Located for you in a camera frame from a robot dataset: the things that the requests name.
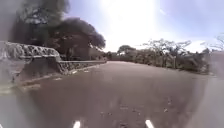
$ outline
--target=white road marking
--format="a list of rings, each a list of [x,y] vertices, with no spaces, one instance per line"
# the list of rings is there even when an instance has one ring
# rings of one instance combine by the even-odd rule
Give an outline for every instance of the white road marking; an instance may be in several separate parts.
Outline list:
[[[73,128],[80,128],[80,127],[81,127],[80,121],[76,121],[75,124],[73,125]]]
[[[72,74],[75,74],[75,73],[77,73],[77,71],[73,71],[73,72],[72,72]]]
[[[59,78],[55,78],[54,80],[61,80],[61,78],[59,77]]]
[[[145,124],[146,124],[147,128],[154,128],[154,126],[150,120],[146,120]]]

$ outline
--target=concrete wall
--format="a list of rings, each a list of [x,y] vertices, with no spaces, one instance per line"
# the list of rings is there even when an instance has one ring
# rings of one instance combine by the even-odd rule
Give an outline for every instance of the concrete wall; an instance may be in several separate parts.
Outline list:
[[[102,63],[106,61],[62,61],[52,48],[0,42],[0,84],[67,74],[71,70]]]

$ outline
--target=foliage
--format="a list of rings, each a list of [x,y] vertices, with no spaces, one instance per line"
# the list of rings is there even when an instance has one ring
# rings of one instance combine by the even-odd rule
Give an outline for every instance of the foliage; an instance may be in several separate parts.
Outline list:
[[[91,59],[91,48],[102,49],[105,40],[80,18],[62,20],[68,0],[26,0],[18,11],[10,41],[55,48],[67,60]]]
[[[151,40],[148,44],[144,44],[148,47],[142,50],[133,48],[127,50],[130,46],[123,45],[119,48],[116,57],[121,61],[207,73],[209,49],[202,53],[191,53],[185,50],[190,43],[190,41],[175,43],[163,39]]]

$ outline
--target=tree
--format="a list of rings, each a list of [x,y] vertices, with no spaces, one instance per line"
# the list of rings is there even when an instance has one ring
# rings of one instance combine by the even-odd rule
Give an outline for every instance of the tree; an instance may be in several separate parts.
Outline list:
[[[56,50],[66,54],[69,58],[79,56],[86,60],[89,58],[89,49],[105,47],[105,40],[95,28],[80,18],[68,18],[50,29],[50,37],[54,40],[53,46],[59,46]]]
[[[122,46],[119,47],[117,53],[118,53],[118,54],[121,54],[121,53],[125,53],[125,54],[126,54],[126,53],[128,53],[129,51],[133,51],[133,50],[135,50],[135,48],[132,48],[132,47],[129,46],[129,45],[122,45]]]
[[[61,21],[68,10],[68,0],[26,0],[17,12],[10,41],[44,45],[48,39],[48,27]]]

